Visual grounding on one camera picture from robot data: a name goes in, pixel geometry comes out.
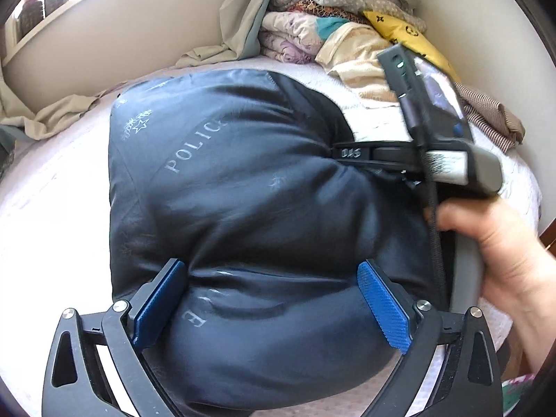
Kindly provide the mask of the person's right hand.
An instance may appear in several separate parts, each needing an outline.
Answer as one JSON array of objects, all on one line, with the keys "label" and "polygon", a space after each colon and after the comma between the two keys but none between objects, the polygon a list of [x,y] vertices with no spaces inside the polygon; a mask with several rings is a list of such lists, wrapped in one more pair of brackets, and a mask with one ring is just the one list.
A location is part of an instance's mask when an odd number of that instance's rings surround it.
[{"label": "person's right hand", "polygon": [[447,199],[437,210],[440,231],[477,242],[485,264],[483,295],[497,306],[527,295],[547,263],[535,230],[502,198]]}]

